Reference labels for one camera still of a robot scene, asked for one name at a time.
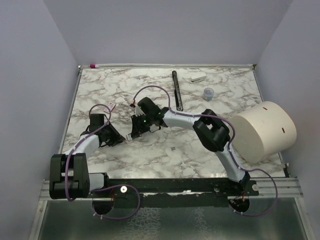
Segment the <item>white stapler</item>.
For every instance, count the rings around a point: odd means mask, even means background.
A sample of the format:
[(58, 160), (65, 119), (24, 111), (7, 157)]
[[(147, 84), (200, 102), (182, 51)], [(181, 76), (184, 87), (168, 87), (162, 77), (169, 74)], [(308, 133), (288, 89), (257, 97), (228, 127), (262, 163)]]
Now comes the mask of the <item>white stapler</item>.
[(195, 84), (204, 81), (207, 78), (205, 73), (197, 73), (190, 77), (190, 83)]

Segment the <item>staple box tray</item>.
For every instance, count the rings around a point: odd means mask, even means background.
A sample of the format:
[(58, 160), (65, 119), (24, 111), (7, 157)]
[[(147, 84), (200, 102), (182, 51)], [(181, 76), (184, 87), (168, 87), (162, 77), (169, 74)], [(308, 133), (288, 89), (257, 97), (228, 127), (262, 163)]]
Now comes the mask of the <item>staple box tray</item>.
[(129, 134), (127, 134), (126, 135), (126, 139), (128, 140), (128, 141), (132, 141), (134, 138), (131, 136), (131, 134), (129, 133)]

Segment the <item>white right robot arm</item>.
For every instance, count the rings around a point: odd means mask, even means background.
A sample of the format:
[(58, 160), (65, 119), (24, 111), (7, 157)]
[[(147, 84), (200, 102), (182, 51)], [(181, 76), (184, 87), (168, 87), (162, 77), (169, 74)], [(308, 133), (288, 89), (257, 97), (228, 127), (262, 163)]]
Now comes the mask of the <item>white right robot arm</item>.
[(173, 111), (169, 107), (159, 108), (150, 98), (144, 97), (134, 106), (134, 110), (129, 135), (132, 140), (149, 132), (152, 125), (159, 129), (177, 127), (192, 130), (201, 144), (219, 158), (230, 181), (230, 191), (236, 196), (247, 191), (250, 175), (235, 160), (229, 128), (223, 122), (223, 118), (211, 109), (198, 114)]

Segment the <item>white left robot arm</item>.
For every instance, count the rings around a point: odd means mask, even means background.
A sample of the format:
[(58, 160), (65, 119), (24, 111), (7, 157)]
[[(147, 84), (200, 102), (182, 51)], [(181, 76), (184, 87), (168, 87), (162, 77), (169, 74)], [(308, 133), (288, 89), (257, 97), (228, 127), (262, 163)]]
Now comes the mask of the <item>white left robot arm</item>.
[(114, 147), (125, 138), (107, 122), (105, 114), (92, 113), (89, 120), (79, 141), (50, 159), (49, 195), (54, 200), (86, 198), (92, 191), (101, 198), (110, 193), (107, 174), (89, 173), (87, 160), (97, 149)]

